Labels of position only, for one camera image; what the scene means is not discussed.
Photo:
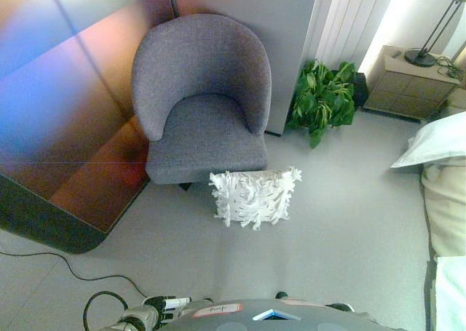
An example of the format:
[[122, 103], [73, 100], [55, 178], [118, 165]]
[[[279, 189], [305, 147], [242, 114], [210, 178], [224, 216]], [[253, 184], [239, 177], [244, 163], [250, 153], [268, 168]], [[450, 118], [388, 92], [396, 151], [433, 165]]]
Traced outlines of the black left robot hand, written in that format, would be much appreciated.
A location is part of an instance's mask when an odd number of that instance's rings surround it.
[[177, 308], [183, 308], [191, 302], [191, 297], [177, 298], [175, 296], [162, 296], [161, 307], [158, 322], [169, 322], [173, 319], [174, 311]]

